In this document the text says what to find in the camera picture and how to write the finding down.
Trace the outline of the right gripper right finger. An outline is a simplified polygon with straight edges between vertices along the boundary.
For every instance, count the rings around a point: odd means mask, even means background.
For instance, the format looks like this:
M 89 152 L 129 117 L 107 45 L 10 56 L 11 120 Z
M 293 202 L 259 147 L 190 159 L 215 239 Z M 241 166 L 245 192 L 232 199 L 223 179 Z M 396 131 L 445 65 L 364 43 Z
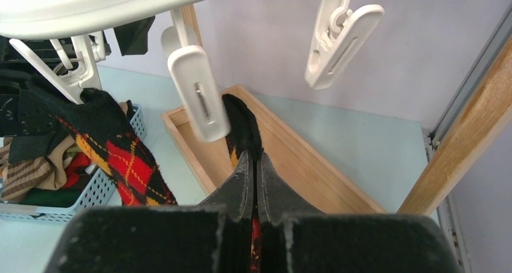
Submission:
M 277 173 L 263 152 L 256 164 L 261 272 L 293 272 L 294 225 L 302 217 L 324 213 L 305 200 Z

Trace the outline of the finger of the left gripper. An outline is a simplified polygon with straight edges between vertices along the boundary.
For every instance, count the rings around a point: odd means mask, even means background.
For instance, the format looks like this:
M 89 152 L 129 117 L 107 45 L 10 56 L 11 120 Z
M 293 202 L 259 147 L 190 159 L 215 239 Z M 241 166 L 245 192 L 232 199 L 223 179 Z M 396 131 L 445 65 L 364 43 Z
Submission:
M 144 55 L 148 52 L 148 33 L 155 16 L 114 27 L 122 56 Z

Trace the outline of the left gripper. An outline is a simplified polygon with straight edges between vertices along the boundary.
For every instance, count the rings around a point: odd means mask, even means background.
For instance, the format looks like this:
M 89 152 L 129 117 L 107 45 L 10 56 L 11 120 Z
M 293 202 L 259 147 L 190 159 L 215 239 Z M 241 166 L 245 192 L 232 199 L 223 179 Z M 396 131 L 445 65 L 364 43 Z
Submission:
M 47 106 L 34 96 L 27 83 L 38 75 L 8 42 L 1 36 L 1 137 L 39 136 L 54 133 L 59 121 Z M 50 68 L 61 63 L 57 52 L 48 40 L 23 40 L 42 58 Z M 75 56 L 71 38 L 60 39 L 68 57 Z M 60 92 L 43 78 L 34 80 L 50 93 L 59 96 Z

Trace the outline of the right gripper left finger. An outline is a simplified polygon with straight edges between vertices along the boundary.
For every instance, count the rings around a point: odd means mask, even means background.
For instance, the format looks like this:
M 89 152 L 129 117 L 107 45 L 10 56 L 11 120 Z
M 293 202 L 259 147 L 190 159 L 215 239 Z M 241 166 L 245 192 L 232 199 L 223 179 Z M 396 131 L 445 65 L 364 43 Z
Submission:
M 253 161 L 243 152 L 233 173 L 201 203 L 219 208 L 222 226 L 213 254 L 216 272 L 249 272 L 252 243 Z

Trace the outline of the red black argyle sock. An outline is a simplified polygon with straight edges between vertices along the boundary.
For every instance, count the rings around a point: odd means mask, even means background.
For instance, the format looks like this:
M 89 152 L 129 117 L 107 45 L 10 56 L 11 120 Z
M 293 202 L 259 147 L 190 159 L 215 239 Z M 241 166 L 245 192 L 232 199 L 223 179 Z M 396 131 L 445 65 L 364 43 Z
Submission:
M 248 153 L 248 160 L 251 164 L 256 162 L 263 147 L 255 115 L 244 101 L 232 94 L 223 94 L 222 101 L 231 125 L 231 131 L 225 140 L 232 167 L 236 167 L 243 152 Z M 257 190 L 253 190 L 251 221 L 250 271 L 260 272 L 261 224 L 258 216 Z

